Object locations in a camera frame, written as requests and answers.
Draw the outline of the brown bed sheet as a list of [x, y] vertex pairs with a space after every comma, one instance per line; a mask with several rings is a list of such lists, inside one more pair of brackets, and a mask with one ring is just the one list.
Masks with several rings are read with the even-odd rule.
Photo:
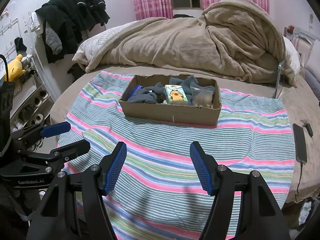
[[[56, 100], [50, 111], [50, 122], [52, 124], [65, 120], [80, 91], [102, 70], [110, 73], [144, 76], [186, 74], [195, 77], [213, 77], [220, 88], [265, 97], [271, 97], [274, 94], [274, 88], [267, 87], [267, 85], [224, 79], [202, 71], [164, 69], [153, 66], [102, 65], [76, 80]], [[305, 134], [308, 161], [305, 165], [295, 163], [293, 178], [286, 199], [287, 203], [298, 203], [308, 197], [315, 198], [319, 194], [319, 102], [304, 77], [299, 76], [297, 82], [297, 87], [283, 86], [279, 98], [283, 101], [291, 124], [302, 125], [301, 120], [308, 120], [313, 130], [313, 137], [311, 138], [308, 133]]]

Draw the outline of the black clothes pile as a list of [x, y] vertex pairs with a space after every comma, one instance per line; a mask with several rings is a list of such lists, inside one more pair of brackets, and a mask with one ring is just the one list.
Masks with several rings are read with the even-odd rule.
[[35, 11], [43, 20], [42, 39], [48, 63], [75, 54], [82, 32], [108, 23], [104, 0], [49, 0]]

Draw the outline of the black smartphone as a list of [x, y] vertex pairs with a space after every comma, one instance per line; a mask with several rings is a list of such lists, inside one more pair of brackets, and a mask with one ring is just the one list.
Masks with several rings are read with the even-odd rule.
[[304, 129], [295, 123], [292, 125], [292, 128], [295, 139], [296, 161], [306, 164], [308, 160]]

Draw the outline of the blue tissue packet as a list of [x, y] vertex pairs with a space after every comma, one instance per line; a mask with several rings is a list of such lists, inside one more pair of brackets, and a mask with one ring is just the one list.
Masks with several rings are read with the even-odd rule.
[[134, 89], [132, 90], [132, 92], [130, 93], [130, 97], [134, 96], [135, 92], [136, 92], [137, 90], [139, 90], [139, 89], [143, 89], [143, 86], [141, 86], [141, 85], [136, 85], [136, 86], [134, 87]]

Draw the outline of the white quilted duvet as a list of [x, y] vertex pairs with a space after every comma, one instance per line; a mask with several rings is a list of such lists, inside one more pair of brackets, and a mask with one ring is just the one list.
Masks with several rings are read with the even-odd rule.
[[113, 27], [107, 29], [97, 35], [90, 37], [80, 44], [77, 52], [74, 54], [72, 61], [77, 63], [85, 73], [91, 72], [95, 67], [88, 69], [89, 63], [93, 60], [95, 54], [98, 49], [112, 37], [117, 35], [124, 28], [129, 27], [130, 25], [136, 23], [137, 21], [129, 22], [124, 25], [119, 25], [117, 27]]

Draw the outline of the black key fob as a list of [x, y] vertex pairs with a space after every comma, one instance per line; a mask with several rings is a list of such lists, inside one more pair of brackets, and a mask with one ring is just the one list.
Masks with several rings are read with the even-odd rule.
[[313, 130], [312, 130], [310, 122], [308, 122], [308, 120], [301, 120], [301, 122], [303, 123], [303, 127], [306, 128], [309, 136], [312, 138], [313, 137]]

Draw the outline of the brown cardboard box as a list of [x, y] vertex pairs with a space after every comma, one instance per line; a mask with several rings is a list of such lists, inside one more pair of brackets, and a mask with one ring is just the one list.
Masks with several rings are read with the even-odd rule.
[[216, 89], [212, 97], [211, 107], [128, 102], [131, 93], [137, 85], [148, 87], [158, 82], [167, 85], [171, 77], [173, 76], [159, 74], [152, 76], [135, 75], [119, 100], [124, 114], [129, 117], [156, 121], [211, 127], [216, 126], [221, 111], [221, 97], [219, 85], [214, 78], [197, 78], [201, 87], [214, 86]]

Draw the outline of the grey pillow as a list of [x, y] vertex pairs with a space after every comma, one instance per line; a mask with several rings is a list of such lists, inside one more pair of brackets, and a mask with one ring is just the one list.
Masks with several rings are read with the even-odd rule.
[[304, 69], [305, 80], [315, 94], [316, 98], [320, 101], [320, 83], [316, 77], [307, 69]]

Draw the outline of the grey knitted sock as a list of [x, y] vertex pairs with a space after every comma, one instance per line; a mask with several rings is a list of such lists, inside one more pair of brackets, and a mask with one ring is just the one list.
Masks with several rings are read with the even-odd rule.
[[143, 87], [135, 92], [134, 96], [129, 97], [129, 103], [162, 103], [165, 97], [164, 86], [159, 82], [154, 86]]
[[188, 105], [190, 105], [190, 106], [193, 105], [193, 103], [192, 103], [192, 93], [191, 93], [191, 89], [190, 89], [190, 84], [192, 82], [194, 82], [194, 83], [199, 85], [199, 82], [198, 82], [197, 78], [194, 77], [194, 76], [189, 76], [185, 80], [179, 79], [177, 77], [171, 77], [169, 79], [169, 84], [170, 85], [180, 85], [180, 86], [182, 86], [182, 88], [183, 88], [183, 90], [184, 90], [184, 92], [186, 94], [186, 97], [187, 97], [187, 99], [189, 101]]

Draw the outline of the capybara tissue pack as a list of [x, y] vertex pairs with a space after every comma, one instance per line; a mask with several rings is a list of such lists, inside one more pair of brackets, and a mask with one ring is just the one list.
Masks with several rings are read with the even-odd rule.
[[165, 96], [168, 104], [187, 105], [189, 103], [186, 94], [180, 85], [165, 85]]

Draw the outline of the metal shelf rack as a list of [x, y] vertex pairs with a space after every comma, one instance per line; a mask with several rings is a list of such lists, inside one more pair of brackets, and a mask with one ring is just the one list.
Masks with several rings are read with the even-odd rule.
[[14, 82], [4, 81], [10, 61], [1, 55], [1, 150], [12, 133], [33, 124], [44, 123], [53, 103], [32, 54], [23, 56], [25, 72]]

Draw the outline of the white patterned pillow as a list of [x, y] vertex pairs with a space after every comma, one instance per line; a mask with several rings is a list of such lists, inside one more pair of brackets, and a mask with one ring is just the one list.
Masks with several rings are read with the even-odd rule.
[[309, 58], [304, 66], [320, 82], [320, 42], [315, 40], [311, 46]]

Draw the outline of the clear bag of snacks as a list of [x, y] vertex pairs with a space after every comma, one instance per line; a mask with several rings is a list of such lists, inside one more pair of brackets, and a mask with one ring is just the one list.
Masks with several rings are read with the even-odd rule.
[[192, 93], [192, 103], [197, 107], [212, 107], [212, 101], [215, 94], [214, 86], [202, 87], [192, 82], [190, 84]]

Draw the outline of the beige fleece blanket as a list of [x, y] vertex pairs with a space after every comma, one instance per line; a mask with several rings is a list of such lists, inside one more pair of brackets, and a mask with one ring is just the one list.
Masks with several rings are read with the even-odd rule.
[[87, 72], [99, 64], [149, 64], [272, 83], [286, 58], [286, 47], [272, 18], [257, 4], [221, 0], [198, 18], [137, 21], [86, 57]]

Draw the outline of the striped colourful towel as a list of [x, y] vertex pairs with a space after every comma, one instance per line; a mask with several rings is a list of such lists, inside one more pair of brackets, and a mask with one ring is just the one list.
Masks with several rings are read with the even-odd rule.
[[203, 191], [189, 155], [198, 141], [207, 154], [234, 172], [261, 173], [279, 206], [289, 193], [295, 142], [279, 99], [221, 89], [215, 128], [127, 118], [119, 100], [131, 75], [103, 71], [74, 85], [54, 105], [51, 117], [71, 130], [58, 145], [86, 139], [90, 151], [67, 163], [82, 172], [112, 152], [117, 142], [127, 157], [114, 190], [104, 198], [120, 239], [198, 239], [213, 197]]

